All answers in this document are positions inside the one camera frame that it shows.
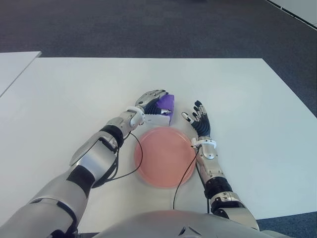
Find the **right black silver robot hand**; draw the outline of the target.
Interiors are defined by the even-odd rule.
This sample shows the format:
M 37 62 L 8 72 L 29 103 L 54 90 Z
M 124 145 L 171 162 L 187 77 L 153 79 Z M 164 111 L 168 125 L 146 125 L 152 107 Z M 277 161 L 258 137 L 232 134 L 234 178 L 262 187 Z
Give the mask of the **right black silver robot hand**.
M 186 112 L 182 112 L 181 115 L 196 131 L 198 137 L 211 137 L 211 125 L 208 114 L 200 101 L 197 100 L 194 103 L 192 116 Z

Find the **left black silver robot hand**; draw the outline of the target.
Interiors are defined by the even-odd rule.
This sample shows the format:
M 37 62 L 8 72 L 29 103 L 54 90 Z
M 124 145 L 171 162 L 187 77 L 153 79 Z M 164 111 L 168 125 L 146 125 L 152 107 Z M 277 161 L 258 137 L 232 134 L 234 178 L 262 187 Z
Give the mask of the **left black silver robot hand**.
M 153 90 L 144 93 L 135 103 L 135 107 L 141 109 L 146 115 L 169 115 L 171 109 L 160 108 L 157 102 L 165 95 L 169 95 L 165 90 Z

